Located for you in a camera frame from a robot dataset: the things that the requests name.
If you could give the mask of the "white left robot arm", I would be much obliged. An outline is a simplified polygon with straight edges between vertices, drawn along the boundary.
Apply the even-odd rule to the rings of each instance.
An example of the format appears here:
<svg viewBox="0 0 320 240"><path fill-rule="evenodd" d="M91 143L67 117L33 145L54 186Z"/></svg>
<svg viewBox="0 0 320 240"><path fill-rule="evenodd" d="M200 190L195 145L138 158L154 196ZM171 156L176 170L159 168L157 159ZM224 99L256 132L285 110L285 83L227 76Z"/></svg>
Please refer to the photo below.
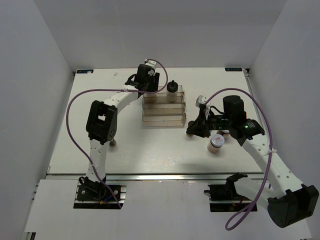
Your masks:
<svg viewBox="0 0 320 240"><path fill-rule="evenodd" d="M156 72L156 62L146 60L131 75L124 88L113 96L92 102L85 129L88 133L90 150L87 154L89 167L80 184L88 190L90 196L99 200L105 196L105 164L108 144L115 140L118 114L130 103L140 98L144 92L156 92L160 74Z"/></svg>

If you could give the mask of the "white bottle black cap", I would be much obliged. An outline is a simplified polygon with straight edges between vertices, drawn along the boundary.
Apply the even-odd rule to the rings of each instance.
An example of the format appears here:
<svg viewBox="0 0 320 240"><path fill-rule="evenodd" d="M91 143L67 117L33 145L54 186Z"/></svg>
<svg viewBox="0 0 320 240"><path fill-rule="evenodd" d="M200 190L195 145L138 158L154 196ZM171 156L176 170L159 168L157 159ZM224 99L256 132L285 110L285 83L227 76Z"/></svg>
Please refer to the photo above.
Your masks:
<svg viewBox="0 0 320 240"><path fill-rule="evenodd" d="M144 102L146 104L154 104L157 101L158 94L157 93L148 93L144 95Z"/></svg>
<svg viewBox="0 0 320 240"><path fill-rule="evenodd" d="M177 100L178 87L179 85L174 80L166 85L166 100L169 103L174 103Z"/></svg>

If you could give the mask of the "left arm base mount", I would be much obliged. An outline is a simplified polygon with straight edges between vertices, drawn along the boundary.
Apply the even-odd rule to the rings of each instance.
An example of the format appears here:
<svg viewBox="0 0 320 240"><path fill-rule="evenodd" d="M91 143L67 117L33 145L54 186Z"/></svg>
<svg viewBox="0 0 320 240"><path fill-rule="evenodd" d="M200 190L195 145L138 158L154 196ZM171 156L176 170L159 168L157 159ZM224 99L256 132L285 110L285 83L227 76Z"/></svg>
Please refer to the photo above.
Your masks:
<svg viewBox="0 0 320 240"><path fill-rule="evenodd" d="M88 177L78 179L73 208L88 210L120 210L126 198L125 185L109 185L91 181Z"/></svg>

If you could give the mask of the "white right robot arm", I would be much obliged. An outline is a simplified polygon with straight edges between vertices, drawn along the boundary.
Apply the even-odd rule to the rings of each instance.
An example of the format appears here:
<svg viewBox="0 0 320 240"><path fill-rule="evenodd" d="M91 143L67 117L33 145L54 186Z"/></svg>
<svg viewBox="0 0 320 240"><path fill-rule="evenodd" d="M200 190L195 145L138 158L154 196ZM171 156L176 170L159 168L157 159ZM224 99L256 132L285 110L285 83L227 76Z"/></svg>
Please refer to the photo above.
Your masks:
<svg viewBox="0 0 320 240"><path fill-rule="evenodd" d="M211 131L229 131L239 145L254 159L271 188L258 184L244 173L236 173L226 179L226 195L236 200L240 196L267 210L272 221L285 228L313 215L319 191L314 185L307 186L286 166L276 150L269 147L268 139L260 124L247 117L244 102L238 95L222 99L223 112L214 114L206 105L206 97L196 100L199 114L188 123L186 133L202 138L210 137Z"/></svg>

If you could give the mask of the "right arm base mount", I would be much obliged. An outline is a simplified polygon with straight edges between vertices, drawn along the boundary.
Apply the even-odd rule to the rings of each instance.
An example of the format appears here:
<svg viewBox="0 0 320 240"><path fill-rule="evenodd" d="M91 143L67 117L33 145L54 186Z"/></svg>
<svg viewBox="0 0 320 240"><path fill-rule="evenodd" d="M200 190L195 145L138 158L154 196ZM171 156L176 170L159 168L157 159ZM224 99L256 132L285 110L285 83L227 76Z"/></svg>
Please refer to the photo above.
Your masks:
<svg viewBox="0 0 320 240"><path fill-rule="evenodd" d="M211 213L236 213L247 207L252 200L236 192L235 182L247 178L245 173L235 173L224 184L210 184L203 193L209 197Z"/></svg>

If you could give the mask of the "white lid jar brown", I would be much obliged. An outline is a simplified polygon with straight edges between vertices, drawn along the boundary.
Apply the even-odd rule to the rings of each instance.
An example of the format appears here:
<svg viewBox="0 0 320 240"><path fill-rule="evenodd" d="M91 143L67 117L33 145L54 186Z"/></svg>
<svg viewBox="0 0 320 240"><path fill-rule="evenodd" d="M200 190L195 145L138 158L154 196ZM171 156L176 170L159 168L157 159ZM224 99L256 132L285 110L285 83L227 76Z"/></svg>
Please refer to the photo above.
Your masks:
<svg viewBox="0 0 320 240"><path fill-rule="evenodd" d="M226 140L230 136L230 131L229 130L221 130L219 134L222 135L223 138Z"/></svg>

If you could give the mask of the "dark spice bottle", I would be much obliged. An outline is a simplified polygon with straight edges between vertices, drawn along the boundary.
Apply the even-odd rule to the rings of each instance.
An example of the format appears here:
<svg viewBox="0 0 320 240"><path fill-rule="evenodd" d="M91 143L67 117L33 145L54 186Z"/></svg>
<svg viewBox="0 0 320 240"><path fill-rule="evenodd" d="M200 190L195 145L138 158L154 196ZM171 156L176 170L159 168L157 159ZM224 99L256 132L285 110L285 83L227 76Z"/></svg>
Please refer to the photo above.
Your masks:
<svg viewBox="0 0 320 240"><path fill-rule="evenodd" d="M112 141L109 142L110 147L115 147L116 145L117 145L117 142L115 139L113 139Z"/></svg>

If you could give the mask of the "white lid jar orange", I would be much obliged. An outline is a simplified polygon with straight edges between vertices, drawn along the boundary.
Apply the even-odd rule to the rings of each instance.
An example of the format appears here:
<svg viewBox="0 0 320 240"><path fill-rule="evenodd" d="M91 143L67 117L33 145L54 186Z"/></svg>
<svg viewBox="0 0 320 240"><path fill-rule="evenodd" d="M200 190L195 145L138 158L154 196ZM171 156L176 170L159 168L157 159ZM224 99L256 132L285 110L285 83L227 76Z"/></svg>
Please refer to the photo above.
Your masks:
<svg viewBox="0 0 320 240"><path fill-rule="evenodd" d="M210 138L207 149L210 153L217 153L225 144L225 138L221 134L215 134Z"/></svg>

